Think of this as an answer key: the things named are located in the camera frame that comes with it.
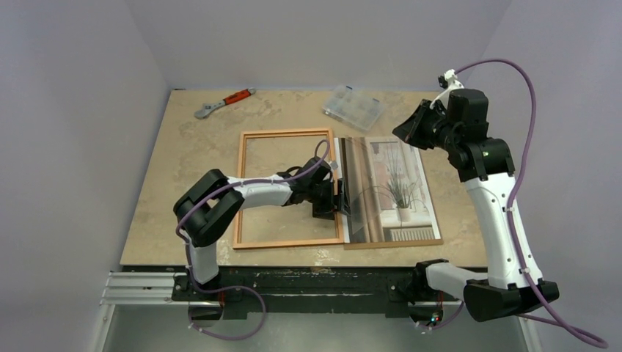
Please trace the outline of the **photo print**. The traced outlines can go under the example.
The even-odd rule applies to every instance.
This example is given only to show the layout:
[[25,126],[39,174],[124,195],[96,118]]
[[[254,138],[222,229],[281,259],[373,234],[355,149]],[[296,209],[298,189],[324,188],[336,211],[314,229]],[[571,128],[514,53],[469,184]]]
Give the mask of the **photo print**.
[[[372,148],[384,240],[371,248],[437,246],[443,243],[420,152],[396,137],[363,137]],[[334,141],[338,162],[339,139]],[[343,217],[344,247],[347,224]]]

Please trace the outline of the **orange wooden picture frame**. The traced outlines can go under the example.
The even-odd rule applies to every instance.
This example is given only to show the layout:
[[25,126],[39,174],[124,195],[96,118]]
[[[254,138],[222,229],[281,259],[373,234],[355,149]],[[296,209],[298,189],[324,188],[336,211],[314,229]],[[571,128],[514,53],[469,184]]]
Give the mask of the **orange wooden picture frame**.
[[233,221],[234,249],[341,245],[343,215],[331,128],[245,131],[238,174],[244,203]]

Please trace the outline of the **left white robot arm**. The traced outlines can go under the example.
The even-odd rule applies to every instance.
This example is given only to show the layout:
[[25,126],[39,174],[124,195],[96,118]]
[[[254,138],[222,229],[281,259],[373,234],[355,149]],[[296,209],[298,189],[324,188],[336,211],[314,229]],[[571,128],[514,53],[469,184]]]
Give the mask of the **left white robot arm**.
[[236,178],[219,169],[208,171],[174,205],[176,234],[186,247],[190,290],[199,299],[213,298],[219,289],[216,247],[234,218],[248,208],[286,207],[308,202],[312,217],[333,219],[349,215],[350,202],[334,167],[315,156],[264,178]]

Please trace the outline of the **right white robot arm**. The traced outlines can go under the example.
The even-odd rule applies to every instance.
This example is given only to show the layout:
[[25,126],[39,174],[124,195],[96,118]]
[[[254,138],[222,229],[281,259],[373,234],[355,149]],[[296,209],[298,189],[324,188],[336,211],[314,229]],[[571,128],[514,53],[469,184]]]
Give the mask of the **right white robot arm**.
[[443,259],[420,262],[411,287],[420,298],[442,291],[463,301],[478,322],[532,312],[560,297],[530,251],[511,199],[516,185],[511,151],[504,140],[488,135],[488,107],[480,90],[455,89],[444,103],[422,100],[392,132],[420,150],[447,152],[475,207],[488,264],[486,273],[476,273]]

